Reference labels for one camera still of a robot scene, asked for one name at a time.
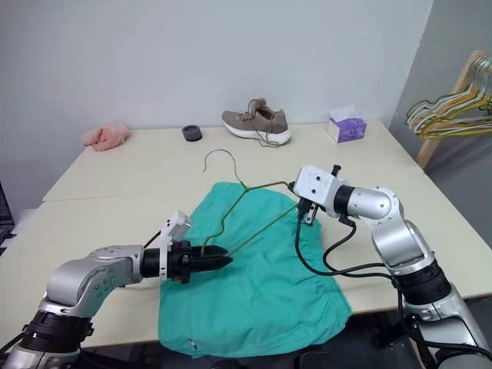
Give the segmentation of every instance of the table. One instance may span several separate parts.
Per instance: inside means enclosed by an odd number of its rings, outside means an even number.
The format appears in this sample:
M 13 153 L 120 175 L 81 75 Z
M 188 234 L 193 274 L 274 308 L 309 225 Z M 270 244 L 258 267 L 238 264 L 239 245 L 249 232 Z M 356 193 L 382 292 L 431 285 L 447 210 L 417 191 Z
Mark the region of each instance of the table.
M 132 131 L 128 141 L 115 150 L 86 148 L 43 200 L 191 193 L 216 181 L 235 180 L 230 158 L 223 153 L 212 154 L 208 172 L 202 173 L 203 157 L 215 148 L 234 155 L 238 174 L 251 186 L 293 181 L 307 164 L 329 171 L 339 164 L 340 176 L 352 184 L 384 184 L 397 193 L 409 192 L 402 176 L 416 175 L 434 186 L 379 121 L 368 122 L 363 140 L 338 145 L 327 135 L 326 125 L 292 125 L 291 131 L 291 142 L 280 148 L 262 148 L 221 127 L 203 128 L 204 137 L 197 142 L 185 141 L 179 128 Z
M 232 163 L 223 153 L 211 155 L 209 171 L 201 171 L 212 148 L 231 150 L 247 185 L 291 181 L 302 165 L 330 170 L 337 163 L 351 185 L 393 189 L 460 293 L 468 298 L 492 292 L 489 247 L 379 122 L 369 123 L 364 140 L 341 145 L 329 141 L 323 125 L 292 131 L 294 141 L 283 148 L 262 148 L 222 128 L 206 128 L 196 143 L 181 141 L 177 129 L 150 130 L 132 132 L 125 145 L 99 156 L 86 149 L 0 258 L 0 341 L 32 319 L 57 266 L 102 246 L 143 244 L 174 209 L 190 214 L 213 183 L 233 180 Z M 348 233 L 333 218 L 317 218 L 324 248 Z M 354 238 L 333 253 L 333 265 L 378 261 L 368 230 L 359 225 Z M 396 306 L 396 291 L 382 278 L 336 279 L 355 314 Z M 82 346 L 156 340 L 158 299 L 156 279 L 114 291 L 94 319 L 94 335 Z

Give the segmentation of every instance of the wire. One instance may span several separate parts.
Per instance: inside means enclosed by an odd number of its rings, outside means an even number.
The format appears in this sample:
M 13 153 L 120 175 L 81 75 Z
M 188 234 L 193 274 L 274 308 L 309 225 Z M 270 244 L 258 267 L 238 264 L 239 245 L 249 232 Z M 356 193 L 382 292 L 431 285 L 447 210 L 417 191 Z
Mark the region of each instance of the wire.
M 0 357 L 3 356 L 3 354 L 5 352 L 7 352 L 7 350 L 12 347 L 13 345 L 15 345 L 17 342 L 19 342 L 22 338 L 24 337 L 24 332 L 22 333 L 19 333 L 18 335 L 16 335 L 14 338 L 12 338 L 9 342 L 7 342 L 7 344 L 5 346 L 3 346 L 2 348 L 0 348 Z
M 328 260 L 327 260 L 328 254 L 330 254 L 335 248 L 337 248 L 341 244 L 344 244 L 345 242 L 350 240 L 352 238 L 352 236 L 354 236 L 355 231 L 357 230 L 357 225 L 355 224 L 354 221 L 350 221 L 349 226 L 352 227 L 351 233 L 349 233 L 345 238 L 342 238 L 341 240 L 339 240 L 339 242 L 336 242 L 335 244 L 330 246 L 323 254 L 323 264 L 327 269 L 329 269 L 331 271 L 339 271 L 339 270 L 328 264 Z M 370 263 L 370 264 L 359 265 L 359 267 L 361 267 L 361 269 L 381 268 L 381 267 L 385 267 L 385 265 L 383 263 Z M 341 273 L 341 275 L 343 275 L 344 277 L 352 277 L 352 278 L 383 277 L 383 278 L 391 279 L 391 276 L 389 274 L 385 274 L 385 273 L 362 273 L 362 274 Z
M 292 206 L 291 208 L 287 209 L 286 211 L 284 211 L 282 214 L 280 214 L 278 217 L 276 217 L 273 221 L 271 221 L 270 223 L 268 223 L 267 225 L 265 225 L 260 231 L 256 232 L 255 234 L 253 234 L 252 236 L 250 236 L 246 241 L 244 241 L 242 244 L 240 244 L 239 246 L 237 246 L 233 251 L 230 251 L 226 256 L 231 256 L 233 255 L 233 253 L 235 253 L 236 251 L 239 251 L 241 250 L 241 248 L 243 246 L 245 246 L 249 241 L 251 241 L 253 238 L 255 238 L 256 236 L 258 236 L 261 232 L 263 232 L 265 229 L 269 228 L 270 226 L 272 226 L 273 224 L 277 223 L 278 221 L 280 221 L 285 215 L 287 215 L 288 213 L 290 213 L 292 210 L 294 210 L 295 208 L 297 207 L 297 205 L 294 205 Z
M 411 332 L 410 328 L 407 326 L 407 322 L 405 321 L 405 316 L 403 312 L 403 294 L 401 293 L 400 290 L 398 290 L 398 314 L 400 315 L 400 321 L 403 330 L 405 331 L 407 336 L 410 337 L 412 340 L 414 340 L 416 343 L 433 348 L 472 351 L 477 354 L 482 354 L 483 356 L 487 357 L 490 361 L 492 361 L 492 353 L 483 349 L 482 347 L 472 346 L 471 344 L 445 344 L 441 342 L 426 341 L 418 336 L 415 336 Z
M 147 248 L 152 242 L 154 242 L 154 240 L 161 234 L 161 231 L 157 232 L 156 234 L 154 234 L 152 236 L 152 238 L 150 240 L 148 240 L 147 242 L 145 242 L 144 244 L 144 248 Z
M 205 173 L 207 171 L 207 158 L 208 156 L 212 153 L 212 152 L 216 152 L 216 151 L 223 151 L 225 152 L 226 154 L 228 154 L 231 159 L 232 159 L 232 162 L 234 163 L 234 176 L 236 177 L 236 179 L 238 180 L 239 183 L 241 183 L 241 185 L 243 186 L 243 188 L 246 188 L 246 184 L 243 183 L 243 181 L 239 178 L 238 176 L 238 166 L 236 165 L 236 159 L 235 157 L 233 156 L 233 154 L 231 154 L 231 152 L 229 150 L 225 150 L 224 148 L 216 148 L 215 150 L 210 150 L 208 152 L 208 154 L 205 155 L 205 157 L 203 158 L 203 172 Z
M 301 223 L 302 223 L 302 219 L 303 219 L 302 216 L 298 216 L 298 224 L 297 224 L 296 232 L 295 232 L 295 252 L 298 255 L 298 258 L 301 261 L 301 263 L 310 272 L 315 273 L 315 274 L 318 274 L 318 275 L 322 275 L 322 276 L 325 276 L 325 277 L 331 277 L 331 276 L 334 276 L 334 275 L 345 275 L 346 277 L 352 277 L 352 276 L 355 277 L 356 274 L 349 274 L 349 275 L 346 275 L 346 274 L 348 274 L 351 271 L 359 271 L 360 269 L 372 268 L 373 266 L 380 266 L 379 264 L 378 265 L 374 265 L 376 263 L 374 263 L 374 264 L 365 264 L 365 265 L 358 265 L 357 267 L 346 268 L 346 269 L 343 269 L 341 271 L 334 270 L 333 268 L 331 268 L 332 271 L 319 271 L 318 269 L 313 268 L 312 266 L 310 266 L 308 264 L 308 262 L 302 256 L 301 249 L 300 249 L 300 246 L 299 246 L 299 238 L 301 237 Z M 333 246 L 331 246 L 327 251 L 332 251 L 334 248 L 340 246 L 346 240 L 348 240 L 349 238 L 351 238 L 354 235 L 356 229 L 357 228 L 355 226 L 353 226 L 351 233 L 347 237 L 345 237 L 344 239 L 340 240 L 339 242 L 337 242 L 336 244 L 334 244 Z M 374 276 L 374 277 L 383 277 L 383 278 L 391 279 L 391 276 L 389 276 L 388 274 L 384 274 L 384 273 L 367 273 L 367 274 L 371 274 L 371 275 L 367 275 L 365 277 L 373 277 Z
M 205 238 L 205 241 L 203 245 L 201 246 L 201 255 L 205 255 L 205 248 L 207 247 L 208 242 L 215 237 L 220 236 L 221 234 L 224 233 L 225 230 L 225 218 L 228 217 L 228 215 L 231 213 L 231 211 L 236 207 L 236 205 L 239 203 L 239 201 L 249 192 L 249 191 L 254 191 L 258 190 L 259 188 L 265 188 L 265 187 L 271 187 L 271 186 L 276 186 L 276 185 L 285 185 L 285 187 L 289 188 L 289 184 L 286 181 L 278 181 L 278 182 L 273 182 L 273 183 L 267 183 L 267 184 L 261 184 L 259 186 L 254 186 L 254 187 L 247 187 L 244 184 L 243 185 L 243 191 L 239 198 L 234 202 L 234 204 L 231 205 L 231 207 L 226 211 L 226 213 L 222 216 L 221 218 L 221 230 L 217 233 L 209 235 L 207 238 Z

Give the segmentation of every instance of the teal fabric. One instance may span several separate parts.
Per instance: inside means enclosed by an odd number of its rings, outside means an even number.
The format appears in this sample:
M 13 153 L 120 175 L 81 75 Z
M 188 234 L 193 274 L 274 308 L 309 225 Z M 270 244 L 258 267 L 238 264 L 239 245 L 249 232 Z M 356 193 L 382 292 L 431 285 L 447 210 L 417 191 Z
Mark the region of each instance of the teal fabric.
M 186 238 L 201 245 L 220 230 L 222 215 L 241 192 L 239 184 L 217 183 L 192 214 Z M 232 250 L 293 204 L 274 191 L 248 192 L 226 219 L 225 232 L 211 244 Z M 312 274 L 298 260 L 296 220 L 291 211 L 219 271 L 193 274 L 189 284 L 164 283 L 161 343 L 194 357 L 249 357 L 295 351 L 340 332 L 351 309 L 333 278 Z M 320 229 L 317 221 L 302 227 L 301 250 L 322 269 Z

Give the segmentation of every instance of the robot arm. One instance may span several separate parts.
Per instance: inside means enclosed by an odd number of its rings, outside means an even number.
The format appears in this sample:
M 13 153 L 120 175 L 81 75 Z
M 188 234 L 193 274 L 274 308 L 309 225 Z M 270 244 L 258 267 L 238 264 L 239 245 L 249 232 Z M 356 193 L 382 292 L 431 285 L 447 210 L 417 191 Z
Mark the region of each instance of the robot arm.
M 190 227 L 190 218 L 176 211 L 161 230 L 160 248 L 109 246 L 60 266 L 4 368 L 67 367 L 77 361 L 80 343 L 93 331 L 91 318 L 114 289 L 152 277 L 188 283 L 190 273 L 232 261 L 218 246 L 207 247 L 202 257 L 200 247 L 182 240 Z
M 396 194 L 379 186 L 371 190 L 351 187 L 337 177 L 340 169 L 335 165 L 331 174 L 310 165 L 301 169 L 293 191 L 303 206 L 309 207 L 305 222 L 312 224 L 319 208 L 333 218 L 352 216 L 363 221 L 395 287 L 405 297 L 407 309 L 416 317 L 415 326 L 423 340 L 488 350 L 487 340 L 455 286 L 446 279 L 433 251 L 417 227 L 405 220 Z M 488 359 L 469 351 L 428 350 L 434 366 L 442 363 L 441 367 L 452 367 L 459 354 L 459 360 L 468 357 L 470 367 L 479 367 L 475 361 L 492 367 Z

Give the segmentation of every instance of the purple tissue box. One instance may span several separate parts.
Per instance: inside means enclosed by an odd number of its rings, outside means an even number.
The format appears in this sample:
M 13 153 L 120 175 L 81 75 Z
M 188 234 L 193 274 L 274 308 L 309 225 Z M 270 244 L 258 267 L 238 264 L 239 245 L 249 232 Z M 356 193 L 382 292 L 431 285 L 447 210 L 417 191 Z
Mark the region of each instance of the purple tissue box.
M 328 122 L 328 134 L 335 143 L 358 140 L 364 137 L 367 123 L 360 118 L 349 118 L 343 121 Z

